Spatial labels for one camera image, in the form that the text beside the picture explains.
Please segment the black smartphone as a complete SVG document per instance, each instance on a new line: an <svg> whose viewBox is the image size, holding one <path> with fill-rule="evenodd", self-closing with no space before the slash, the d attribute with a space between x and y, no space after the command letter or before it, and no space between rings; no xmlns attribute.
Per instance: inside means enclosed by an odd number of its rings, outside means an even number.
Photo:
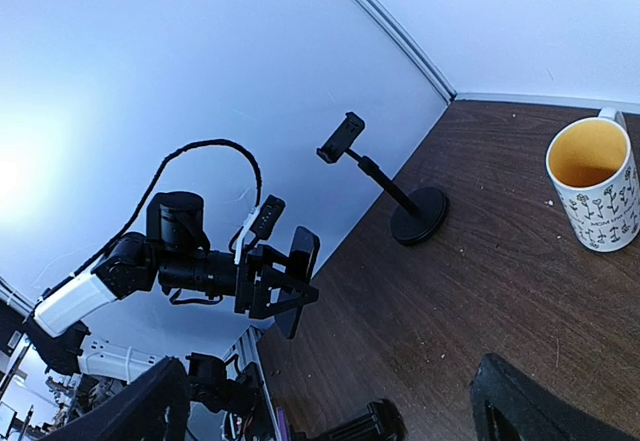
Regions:
<svg viewBox="0 0 640 441"><path fill-rule="evenodd" d="M298 226L294 232L285 274L296 281L310 287L313 270L320 250L320 238L303 226ZM302 301L308 295L290 284L283 287L278 295L279 302L296 301L298 306L275 316L275 324L285 339L294 338L302 315L304 304Z"/></svg>

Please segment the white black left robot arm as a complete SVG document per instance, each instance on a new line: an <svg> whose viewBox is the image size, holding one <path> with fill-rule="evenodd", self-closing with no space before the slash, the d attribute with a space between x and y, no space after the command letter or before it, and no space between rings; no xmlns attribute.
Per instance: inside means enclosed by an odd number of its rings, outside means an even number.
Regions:
<svg viewBox="0 0 640 441"><path fill-rule="evenodd" d="M319 297L311 278L319 237L296 228L288 254L266 244L285 203L267 198L250 214L248 245L231 252L212 249L204 231L204 200L185 191L156 194L146 231L112 243L96 266L46 292L25 320L41 359L63 375L135 381L157 362L153 354L114 346L91 333L83 318L99 308L159 285L173 305L215 306L234 298L234 310L252 319L273 317L294 337L304 306Z"/></svg>

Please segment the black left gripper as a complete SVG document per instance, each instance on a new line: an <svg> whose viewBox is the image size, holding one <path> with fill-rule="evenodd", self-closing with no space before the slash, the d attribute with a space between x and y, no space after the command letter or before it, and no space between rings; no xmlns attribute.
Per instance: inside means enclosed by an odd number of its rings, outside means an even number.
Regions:
<svg viewBox="0 0 640 441"><path fill-rule="evenodd" d="M249 261L244 258L239 264L233 254L217 250L193 253L162 250L157 254L157 280L172 305L214 306L225 296L233 296L236 313L249 312L251 319L262 320L297 310L319 298L319 290L300 281L290 261L284 253L266 244L251 249ZM274 288L289 288L297 296L272 302Z"/></svg>

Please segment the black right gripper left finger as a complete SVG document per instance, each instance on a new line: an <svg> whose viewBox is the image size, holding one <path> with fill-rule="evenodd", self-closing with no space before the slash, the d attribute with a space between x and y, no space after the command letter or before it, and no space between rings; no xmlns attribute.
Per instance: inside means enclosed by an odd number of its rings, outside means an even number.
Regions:
<svg viewBox="0 0 640 441"><path fill-rule="evenodd" d="M190 414L184 365L165 357L123 391L46 440L183 440Z"/></svg>

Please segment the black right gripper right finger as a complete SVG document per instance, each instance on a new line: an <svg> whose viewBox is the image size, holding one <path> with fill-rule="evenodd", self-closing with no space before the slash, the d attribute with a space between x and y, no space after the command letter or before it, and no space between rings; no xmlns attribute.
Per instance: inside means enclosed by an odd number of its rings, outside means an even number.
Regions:
<svg viewBox="0 0 640 441"><path fill-rule="evenodd" d="M632 440L553 395L496 353L485 354L470 384L479 440Z"/></svg>

